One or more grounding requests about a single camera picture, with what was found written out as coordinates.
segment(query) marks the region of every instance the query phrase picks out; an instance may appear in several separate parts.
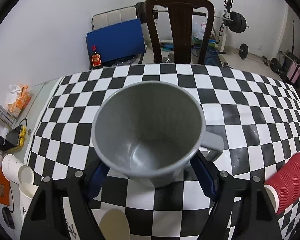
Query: blue board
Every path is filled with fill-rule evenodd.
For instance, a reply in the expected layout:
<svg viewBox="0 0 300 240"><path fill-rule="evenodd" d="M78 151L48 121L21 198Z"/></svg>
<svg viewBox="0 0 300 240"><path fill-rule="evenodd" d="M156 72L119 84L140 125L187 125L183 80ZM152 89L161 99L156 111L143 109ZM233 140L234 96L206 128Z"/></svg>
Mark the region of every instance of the blue board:
<svg viewBox="0 0 300 240"><path fill-rule="evenodd" d="M103 62L146 52L139 18L87 33L86 41L90 54L97 46Z"/></svg>

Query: paper cup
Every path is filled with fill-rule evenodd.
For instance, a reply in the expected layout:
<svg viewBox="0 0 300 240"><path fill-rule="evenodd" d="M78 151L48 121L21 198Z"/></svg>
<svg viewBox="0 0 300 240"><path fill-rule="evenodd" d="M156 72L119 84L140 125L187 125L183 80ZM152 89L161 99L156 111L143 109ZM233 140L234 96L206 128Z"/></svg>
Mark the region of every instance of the paper cup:
<svg viewBox="0 0 300 240"><path fill-rule="evenodd" d="M32 169L19 161L14 155L8 154L2 160L2 173L8 181L17 184L33 184L34 174Z"/></svg>
<svg viewBox="0 0 300 240"><path fill-rule="evenodd" d="M25 221L26 214L28 212L30 203L37 191L38 186L28 183L21 183L19 185L20 191L20 211L21 211L21 222Z"/></svg>
<svg viewBox="0 0 300 240"><path fill-rule="evenodd" d="M68 198L63 208L71 240L80 240ZM130 227L126 215L119 209L92 209L93 216L106 240L130 240Z"/></svg>

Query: table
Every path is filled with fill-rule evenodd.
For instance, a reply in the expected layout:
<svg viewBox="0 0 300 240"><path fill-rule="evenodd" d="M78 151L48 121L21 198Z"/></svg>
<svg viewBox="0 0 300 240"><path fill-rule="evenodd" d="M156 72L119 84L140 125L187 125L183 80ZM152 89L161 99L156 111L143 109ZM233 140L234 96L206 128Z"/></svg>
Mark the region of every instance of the table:
<svg viewBox="0 0 300 240"><path fill-rule="evenodd" d="M26 151L25 162L34 170L34 183L38 185L45 176L62 179L84 170L96 158L90 131L99 106L123 86L145 80L179 85L198 100L206 129L224 139L225 150L215 165L236 178L259 176L265 181L291 154L300 151L300 100L290 85L215 66L120 66L77 73L56 82ZM239 203L236 198L228 224L229 239ZM160 189L145 188L110 170L99 196L90 203L92 209L124 211L131 239L195 239L212 206L191 167ZM280 214L278 221L282 238L288 239L300 221L300 199Z"/></svg>

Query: black weight plate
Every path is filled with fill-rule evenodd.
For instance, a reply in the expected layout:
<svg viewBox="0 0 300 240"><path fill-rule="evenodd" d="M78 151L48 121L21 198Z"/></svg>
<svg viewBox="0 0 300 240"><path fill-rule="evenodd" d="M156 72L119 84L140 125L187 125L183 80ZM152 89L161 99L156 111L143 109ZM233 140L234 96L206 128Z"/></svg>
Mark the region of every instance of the black weight plate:
<svg viewBox="0 0 300 240"><path fill-rule="evenodd" d="M239 56L240 56L240 58L245 59L248 55L248 52L249 52L248 51L248 45L242 43L241 46L240 46L240 49L241 50L239 50Z"/></svg>

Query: wooden chair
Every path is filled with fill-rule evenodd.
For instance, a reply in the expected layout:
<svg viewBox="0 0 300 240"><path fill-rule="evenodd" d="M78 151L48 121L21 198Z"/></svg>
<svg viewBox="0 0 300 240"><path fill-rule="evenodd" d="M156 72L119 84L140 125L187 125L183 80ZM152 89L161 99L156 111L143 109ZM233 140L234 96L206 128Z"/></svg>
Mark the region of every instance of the wooden chair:
<svg viewBox="0 0 300 240"><path fill-rule="evenodd" d="M189 64L191 59L191 30L193 9L205 7L208 20L203 36L198 64L203 64L206 55L214 18L214 6L208 0L146 0L146 21L150 33L155 63L162 63L162 55L157 29L154 23L153 8L160 5L168 8L175 63Z"/></svg>

